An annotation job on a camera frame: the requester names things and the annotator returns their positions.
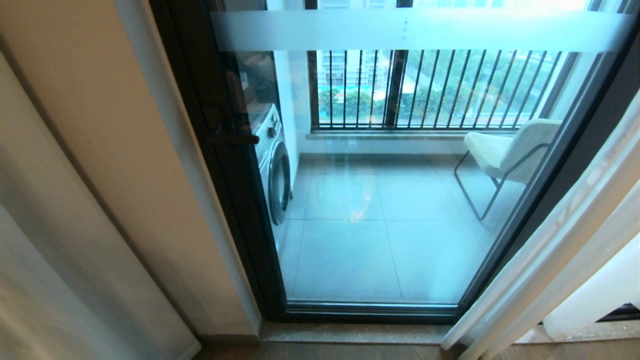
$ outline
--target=black door frame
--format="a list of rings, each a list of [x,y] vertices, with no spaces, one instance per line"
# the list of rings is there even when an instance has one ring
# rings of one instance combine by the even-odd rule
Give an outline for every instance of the black door frame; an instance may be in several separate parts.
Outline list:
[[[604,119],[601,106],[618,74],[623,60],[628,58],[635,31],[616,57],[603,87],[589,107],[584,121],[576,127],[567,149],[589,151],[575,157],[564,152],[549,178],[539,184],[540,192],[531,197],[531,206],[517,215],[520,223],[511,221],[502,238],[503,249],[494,251],[494,261],[483,265],[459,306],[390,306],[332,303],[287,303],[265,195],[262,189],[258,163],[248,118],[243,109],[242,96],[233,96],[239,83],[237,63],[232,56],[218,51],[206,0],[150,0],[173,75],[182,95],[191,125],[204,156],[207,169],[220,198],[228,226],[244,266],[256,303],[266,320],[291,322],[395,322],[395,323],[454,323],[471,306],[489,280],[504,266],[509,254],[524,243],[527,229],[535,229],[555,203],[575,182],[590,159],[602,146],[619,117]],[[626,97],[620,97],[618,106]],[[586,131],[588,126],[600,126],[598,136]],[[571,169],[571,174],[563,170]]]

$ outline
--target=window sill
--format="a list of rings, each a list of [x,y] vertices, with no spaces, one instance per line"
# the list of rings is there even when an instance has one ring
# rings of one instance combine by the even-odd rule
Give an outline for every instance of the window sill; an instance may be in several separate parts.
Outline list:
[[[462,140],[470,131],[399,131],[399,130],[319,130],[307,134],[307,140]],[[492,135],[513,136],[516,131],[487,131]]]

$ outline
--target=door handle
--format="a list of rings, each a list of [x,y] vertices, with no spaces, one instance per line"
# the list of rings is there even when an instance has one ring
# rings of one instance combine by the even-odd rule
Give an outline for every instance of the door handle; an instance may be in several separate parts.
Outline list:
[[[259,141],[255,135],[207,135],[207,142],[213,144],[255,145]]]

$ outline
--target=metal railing bar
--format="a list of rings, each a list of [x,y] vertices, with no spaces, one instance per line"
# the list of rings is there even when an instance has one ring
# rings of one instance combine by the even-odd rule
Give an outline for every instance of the metal railing bar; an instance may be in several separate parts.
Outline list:
[[[478,107],[476,119],[474,120],[474,128],[476,128],[478,124],[478,119],[480,118],[480,112],[482,111],[482,107],[484,106],[486,95],[489,93],[489,87],[491,86],[491,82],[493,81],[493,75],[495,75],[495,69],[497,69],[498,62],[500,62],[500,55],[502,55],[502,50],[498,50],[498,55],[495,57],[495,63],[493,63],[493,68],[491,69],[491,75],[489,75],[489,80],[487,80],[486,82],[486,86],[484,88],[484,94],[482,96],[482,100],[480,100],[480,106]]]
[[[556,55],[556,59],[554,60],[554,64],[551,66],[551,71],[549,71],[549,75],[547,76],[547,80],[545,80],[545,84],[542,86],[542,91],[540,92],[540,96],[538,96],[536,105],[533,107],[533,110],[531,110],[531,114],[529,115],[529,120],[533,119],[533,115],[536,113],[536,110],[540,105],[540,101],[542,101],[542,97],[545,95],[545,91],[547,90],[549,81],[551,81],[551,77],[554,75],[554,70],[556,69],[556,65],[558,65],[558,60],[560,60],[560,55],[562,55],[562,51],[558,51],[558,55]]]
[[[460,126],[465,123],[465,118],[467,117],[467,112],[469,111],[469,105],[471,105],[471,98],[474,96],[474,91],[476,90],[476,84],[478,82],[478,78],[480,77],[480,72],[482,71],[482,66],[484,65],[484,57],[486,56],[486,50],[482,51],[482,56],[480,57],[480,64],[478,65],[478,70],[476,71],[476,76],[474,78],[474,83],[471,86],[471,93],[469,94],[469,98],[467,99],[467,105],[465,106],[465,112],[462,114],[462,120],[460,120]]]
[[[329,123],[333,127],[333,51],[329,50]]]
[[[387,87],[385,89],[385,109],[382,113],[382,123],[386,124],[387,120],[385,119],[385,117],[387,116],[387,104],[389,103],[389,82],[391,81],[391,67],[393,65],[393,59],[394,59],[394,51],[390,50],[389,51],[389,70],[387,71]]]
[[[513,99],[516,97],[516,93],[518,92],[518,87],[520,86],[520,82],[522,81],[522,77],[524,76],[524,72],[527,70],[527,65],[529,64],[529,59],[531,59],[531,54],[533,51],[529,50],[527,53],[527,58],[524,60],[524,65],[522,65],[522,70],[520,71],[520,75],[518,76],[518,80],[516,81],[516,86],[513,88],[513,93],[509,97],[509,102],[507,103],[507,108],[504,110],[504,114],[502,114],[502,120],[500,120],[500,126],[504,125],[504,120],[507,118],[507,114],[509,113],[509,109],[511,108],[511,104],[513,103]]]
[[[465,78],[465,72],[467,71],[467,65],[469,64],[469,56],[471,56],[471,50],[467,50],[467,57],[465,57],[465,64],[462,66],[462,74],[460,76],[460,82],[458,82],[458,89],[456,90],[456,96],[453,98],[453,106],[451,106],[451,112],[449,113],[449,120],[447,120],[447,127],[451,126],[451,119],[453,119],[453,113],[458,103],[458,95],[460,94],[460,88],[462,87],[462,80]]]
[[[347,51],[344,51],[344,76],[342,77],[342,126],[347,125]]]
[[[522,114],[522,110],[524,110],[524,107],[526,106],[527,102],[529,102],[529,97],[531,96],[531,90],[533,89],[533,85],[535,84],[536,80],[538,80],[538,74],[540,73],[540,69],[542,69],[542,64],[544,64],[546,57],[547,57],[547,52],[545,51],[544,53],[542,53],[542,57],[540,58],[540,62],[538,62],[538,66],[536,67],[536,72],[533,74],[533,79],[531,79],[531,83],[529,84],[529,87],[527,88],[527,93],[526,93],[527,94],[527,98],[520,105],[520,109],[518,109],[518,115],[516,115],[516,119],[513,121],[513,125],[511,125],[512,128],[515,128],[516,125],[518,124],[518,119],[520,118],[520,115]]]
[[[498,90],[498,96],[495,97],[495,102],[493,103],[493,108],[491,109],[491,113],[489,114],[489,119],[486,122],[484,128],[486,129],[491,125],[491,120],[493,120],[493,114],[495,113],[495,109],[498,108],[498,104],[500,103],[500,98],[502,97],[502,91],[504,90],[504,85],[507,84],[507,79],[509,79],[509,74],[511,73],[511,68],[513,66],[513,62],[516,60],[516,54],[518,54],[517,50],[513,51],[511,55],[511,60],[509,61],[509,65],[507,66],[507,71],[504,73],[504,79],[502,79],[502,84],[500,84],[500,89]]]
[[[438,125],[438,118],[440,117],[440,110],[442,109],[442,101],[444,101],[444,94],[447,92],[447,83],[449,82],[449,75],[451,74],[451,65],[453,64],[453,58],[456,57],[456,51],[451,51],[451,58],[449,59],[449,67],[447,67],[447,75],[444,77],[444,86],[442,87],[442,94],[440,95],[440,104],[438,104],[438,112],[436,112],[436,120],[433,122],[433,127]]]
[[[429,105],[429,99],[431,98],[431,87],[433,86],[433,78],[436,75],[436,68],[438,67],[438,58],[440,57],[440,50],[436,50],[436,60],[433,62],[433,70],[431,70],[431,79],[429,80],[429,90],[427,91],[427,101],[424,103],[424,111],[422,112],[422,122],[420,128],[424,127],[424,118],[427,115],[427,106]]]
[[[369,110],[369,127],[373,121],[373,93],[376,90],[376,68],[378,67],[378,50],[373,55],[373,84],[371,85],[371,110]]]
[[[398,126],[398,120],[400,119],[400,107],[402,106],[402,87],[404,84],[404,77],[406,75],[406,66],[409,62],[409,50],[403,50],[401,53],[402,60],[402,70],[400,71],[400,84],[398,84],[398,95],[397,95],[397,103],[396,103],[396,111],[394,115],[394,125],[393,128]]]
[[[420,52],[420,62],[418,62],[418,74],[415,76],[415,86],[413,87],[413,100],[411,101],[411,111],[409,112],[409,122],[407,127],[411,126],[411,118],[413,117],[413,106],[415,106],[415,94],[418,92],[418,82],[420,81],[420,72],[422,70],[422,59],[424,57],[424,50]]]
[[[360,78],[361,77],[362,77],[362,50],[360,50],[360,64],[358,66],[358,102],[356,104],[356,127],[358,127],[360,123]]]

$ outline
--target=chair cushion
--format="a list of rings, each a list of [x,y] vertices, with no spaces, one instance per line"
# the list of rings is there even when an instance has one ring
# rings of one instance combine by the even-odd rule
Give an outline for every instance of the chair cushion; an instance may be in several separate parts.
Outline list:
[[[491,177],[501,178],[500,163],[505,157],[513,138],[506,136],[487,135],[482,133],[468,133],[465,144],[469,152],[484,171]]]
[[[525,122],[513,137],[511,147],[500,163],[500,171],[506,173],[513,169],[509,173],[509,180],[527,184],[542,162],[548,147],[540,148],[533,154],[529,152],[539,145],[551,144],[561,124],[558,120],[549,119],[532,119]],[[523,159],[524,162],[513,168]]]

